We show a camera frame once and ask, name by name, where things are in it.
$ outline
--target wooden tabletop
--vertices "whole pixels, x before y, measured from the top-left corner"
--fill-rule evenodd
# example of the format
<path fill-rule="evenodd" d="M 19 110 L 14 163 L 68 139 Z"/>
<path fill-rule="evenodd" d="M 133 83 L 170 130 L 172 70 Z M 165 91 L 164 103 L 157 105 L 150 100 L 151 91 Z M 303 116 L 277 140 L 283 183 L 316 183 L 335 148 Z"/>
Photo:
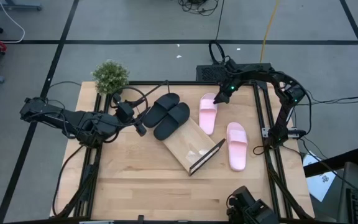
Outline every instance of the wooden tabletop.
<path fill-rule="evenodd" d="M 135 86 L 144 93 L 154 86 Z M 198 122 L 198 108 L 205 93 L 217 93 L 218 86 L 170 86 L 180 100 L 190 107 L 190 116 Z M 260 91 L 265 125 L 267 115 Z M 277 117 L 281 104 L 272 86 L 268 89 L 273 117 Z M 147 98 L 149 104 L 163 94 L 162 86 Z M 136 100 L 140 97 L 132 90 L 124 90 L 122 99 Z M 93 82 L 83 82 L 76 110 L 92 111 L 96 99 Z M 255 96 L 251 86 L 241 87 L 229 104 L 218 105 L 214 133 L 211 139 L 218 143 L 226 138 L 227 124 L 238 122 L 247 131 L 248 150 L 246 169 L 234 172 L 229 167 L 225 143 L 200 170 L 189 177 L 187 171 L 169 150 L 156 140 L 152 131 L 140 137 L 134 127 L 123 129 L 111 144 L 104 144 L 94 196 L 92 219 L 136 220 L 144 215 L 146 220 L 211 220 L 226 221 L 226 199 L 238 187 L 245 185 L 255 199 L 261 198 L 272 206 L 269 181 L 263 156 L 256 156 L 252 149 L 262 145 Z M 298 151 L 295 140 L 285 143 Z M 65 158 L 78 148 L 76 140 L 69 140 Z M 285 177 L 289 191 L 309 214 L 314 216 L 300 156 L 281 148 Z M 57 196 L 56 207 L 60 211 L 78 188 L 85 150 L 80 151 L 66 166 Z M 282 217 L 285 216 L 281 191 L 278 189 Z"/>

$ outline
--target concrete floor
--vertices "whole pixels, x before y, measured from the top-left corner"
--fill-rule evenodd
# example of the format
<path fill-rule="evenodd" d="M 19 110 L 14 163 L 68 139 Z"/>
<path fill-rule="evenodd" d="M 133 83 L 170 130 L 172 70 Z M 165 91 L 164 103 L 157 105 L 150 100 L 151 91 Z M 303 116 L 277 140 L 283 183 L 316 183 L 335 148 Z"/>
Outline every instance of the concrete floor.
<path fill-rule="evenodd" d="M 39 41 L 9 44 L 0 61 L 0 75 L 6 79 L 0 84 L 0 204 L 29 128 L 19 119 L 19 110 L 25 97 L 40 95 L 73 5 L 73 0 L 41 2 L 44 9 L 40 12 L 9 11 L 26 30 L 25 40 Z M 358 26 L 358 1 L 346 2 Z M 273 4 L 251 0 L 224 3 L 218 39 L 235 40 L 223 48 L 236 62 L 259 61 L 261 45 L 235 43 L 263 39 Z M 89 81 L 90 72 L 106 59 L 123 63 L 131 71 L 130 80 L 194 80 L 196 66 L 210 64 L 211 59 L 206 44 L 187 40 L 215 39 L 221 6 L 222 0 L 211 16 L 203 17 L 183 12 L 176 1 L 169 0 L 80 0 L 67 40 L 134 41 L 125 45 L 65 44 L 52 83 Z M 0 39 L 20 38 L 21 30 L 1 11 L 0 26 L 5 29 Z M 268 44 L 264 62 L 296 78 L 316 99 L 358 95 L 358 43 L 314 42 L 357 40 L 340 1 L 282 0 L 268 39 L 305 40 Z M 142 40 L 188 44 L 146 44 Z M 48 97 L 73 110 L 78 92 L 78 86 L 59 85 Z M 298 127 L 307 129 L 307 108 L 299 106 L 296 112 Z M 314 106 L 308 138 L 328 157 L 357 148 L 358 104 Z M 59 131 L 37 126 L 5 222 L 49 216 L 66 143 Z M 319 155 L 315 148 L 310 149 Z M 324 201 L 314 202 L 318 216 L 336 217 L 340 186 L 336 179 Z"/>

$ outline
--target green plant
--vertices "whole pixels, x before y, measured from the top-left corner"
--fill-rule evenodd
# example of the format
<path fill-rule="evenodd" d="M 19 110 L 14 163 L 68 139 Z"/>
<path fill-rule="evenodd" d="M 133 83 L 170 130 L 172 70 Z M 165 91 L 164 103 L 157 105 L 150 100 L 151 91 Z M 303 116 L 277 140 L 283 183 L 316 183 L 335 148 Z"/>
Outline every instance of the green plant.
<path fill-rule="evenodd" d="M 119 63 L 107 60 L 91 72 L 98 93 L 111 94 L 128 84 L 129 72 Z"/>

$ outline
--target wooden board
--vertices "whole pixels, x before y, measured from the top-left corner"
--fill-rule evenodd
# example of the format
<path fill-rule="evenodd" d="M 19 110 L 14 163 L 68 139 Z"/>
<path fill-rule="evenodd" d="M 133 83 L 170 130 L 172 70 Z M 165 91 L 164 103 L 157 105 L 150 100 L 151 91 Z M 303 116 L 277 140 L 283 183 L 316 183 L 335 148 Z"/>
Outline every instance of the wooden board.
<path fill-rule="evenodd" d="M 136 86 L 144 93 L 154 86 Z M 218 86 L 170 86 L 171 92 L 190 107 L 191 118 L 198 122 L 200 98 L 205 93 L 217 93 Z M 161 95 L 167 93 L 161 87 L 149 95 L 150 106 Z M 280 109 L 273 88 L 269 87 L 273 116 Z M 124 90 L 123 99 L 135 100 L 140 95 Z M 265 111 L 263 94 L 260 92 Z M 81 87 L 77 109 L 91 111 L 96 92 L 93 82 L 84 82 Z M 256 156 L 252 149 L 262 145 L 254 91 L 243 86 L 231 97 L 231 102 L 219 104 L 214 133 L 211 139 L 217 143 L 226 138 L 226 126 L 238 122 L 247 131 L 247 165 L 242 172 L 229 167 L 227 144 L 191 177 L 164 144 L 156 140 L 152 131 L 139 137 L 134 127 L 123 129 L 116 141 L 103 146 L 101 165 L 96 184 L 92 219 L 136 220 L 145 215 L 146 220 L 215 220 L 226 221 L 226 198 L 233 190 L 245 185 L 254 198 L 261 198 L 271 206 L 271 197 L 264 157 Z M 298 150 L 296 141 L 285 143 Z M 69 140 L 65 159 L 78 147 Z M 282 148 L 282 160 L 289 191 L 307 213 L 313 215 L 305 174 L 299 155 Z M 60 211 L 78 188 L 85 151 L 76 155 L 63 172 L 57 198 Z"/>
<path fill-rule="evenodd" d="M 222 146 L 222 143 L 212 141 L 192 118 L 162 142 L 189 175 L 197 171 Z"/>

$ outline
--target black slide sandal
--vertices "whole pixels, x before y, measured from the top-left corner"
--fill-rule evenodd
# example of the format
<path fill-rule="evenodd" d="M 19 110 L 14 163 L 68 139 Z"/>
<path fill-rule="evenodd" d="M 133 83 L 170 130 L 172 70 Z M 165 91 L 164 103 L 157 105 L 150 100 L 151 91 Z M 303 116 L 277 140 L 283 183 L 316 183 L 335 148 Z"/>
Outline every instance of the black slide sandal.
<path fill-rule="evenodd" d="M 165 140 L 183 125 L 189 117 L 189 106 L 186 103 L 179 103 L 176 107 L 168 111 L 168 116 L 154 129 L 154 137 L 160 141 Z"/>
<path fill-rule="evenodd" d="M 179 100 L 176 93 L 167 93 L 161 96 L 144 116 L 144 126 L 148 128 L 156 126 L 168 114 L 168 111 L 179 103 Z"/>

